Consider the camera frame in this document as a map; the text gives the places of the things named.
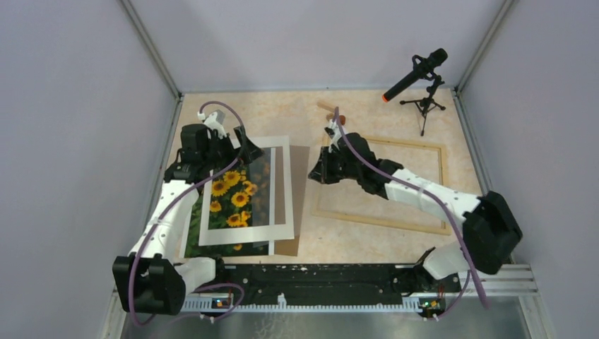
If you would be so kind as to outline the white mat board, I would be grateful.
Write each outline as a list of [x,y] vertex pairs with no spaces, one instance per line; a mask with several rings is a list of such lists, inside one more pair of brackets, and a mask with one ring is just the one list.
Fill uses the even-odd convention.
[[289,138],[287,136],[257,137],[254,139],[254,143],[262,149],[273,148],[273,152],[276,154],[275,160],[271,163],[272,223],[240,230],[209,230],[207,228],[208,201],[211,195],[212,182],[216,177],[204,185],[204,211],[201,216],[200,245],[273,242],[294,238]]

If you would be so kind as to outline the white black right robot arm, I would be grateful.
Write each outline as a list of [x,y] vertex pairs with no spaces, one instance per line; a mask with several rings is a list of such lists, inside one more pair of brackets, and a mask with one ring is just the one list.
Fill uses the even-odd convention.
[[450,224],[457,240],[425,254],[414,272],[415,284],[432,291],[443,278],[468,272],[480,296],[481,274],[495,275],[523,239],[506,199],[496,191],[468,194],[434,183],[393,160],[378,158],[358,133],[326,129],[330,144],[321,147],[308,177],[320,184],[352,180],[364,192],[404,203]]

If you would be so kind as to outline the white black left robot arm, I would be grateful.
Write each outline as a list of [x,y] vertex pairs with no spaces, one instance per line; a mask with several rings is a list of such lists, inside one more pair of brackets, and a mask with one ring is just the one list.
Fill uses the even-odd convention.
[[177,315],[185,297],[204,286],[210,292],[223,289],[226,272],[215,257],[174,262],[174,250],[203,187],[236,165],[248,165],[263,155],[247,137],[243,126],[230,135],[216,126],[188,124],[182,127],[181,147],[165,170],[158,204],[140,239],[129,254],[118,256],[112,273],[124,311]]

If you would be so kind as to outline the light wooden picture frame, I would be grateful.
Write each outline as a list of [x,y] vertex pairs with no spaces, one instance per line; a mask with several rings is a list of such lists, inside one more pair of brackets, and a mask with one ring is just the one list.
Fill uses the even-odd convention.
[[[365,139],[377,155],[399,162],[416,175],[442,186],[449,183],[445,145],[374,136],[366,136]],[[448,222],[406,203],[395,203],[368,194],[349,180],[332,185],[317,184],[312,215],[429,234],[451,234]]]

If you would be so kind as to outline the sunflower photo print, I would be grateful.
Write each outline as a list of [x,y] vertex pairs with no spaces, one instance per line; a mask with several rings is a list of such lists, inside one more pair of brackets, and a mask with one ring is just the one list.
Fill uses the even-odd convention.
[[[240,230],[264,226],[271,220],[271,163],[276,154],[264,148],[263,155],[249,165],[239,165],[212,182],[208,205],[209,230]],[[184,257],[263,256],[269,254],[269,242],[200,245],[203,196],[191,211]]]

